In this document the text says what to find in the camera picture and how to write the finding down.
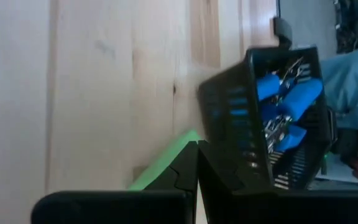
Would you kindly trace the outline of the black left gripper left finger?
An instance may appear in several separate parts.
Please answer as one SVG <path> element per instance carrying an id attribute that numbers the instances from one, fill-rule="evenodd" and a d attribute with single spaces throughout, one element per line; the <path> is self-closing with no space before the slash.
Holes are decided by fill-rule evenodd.
<path id="1" fill-rule="evenodd" d="M 198 144 L 190 141 L 145 190 L 165 193 L 152 202 L 147 223 L 191 224 L 196 221 Z"/>

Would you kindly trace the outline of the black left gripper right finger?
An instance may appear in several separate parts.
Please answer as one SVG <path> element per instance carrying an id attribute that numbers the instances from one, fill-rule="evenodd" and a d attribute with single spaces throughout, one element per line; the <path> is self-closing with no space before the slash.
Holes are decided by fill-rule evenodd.
<path id="1" fill-rule="evenodd" d="M 208 223 L 275 221 L 271 183 L 244 158 L 199 141 L 198 178 Z"/>

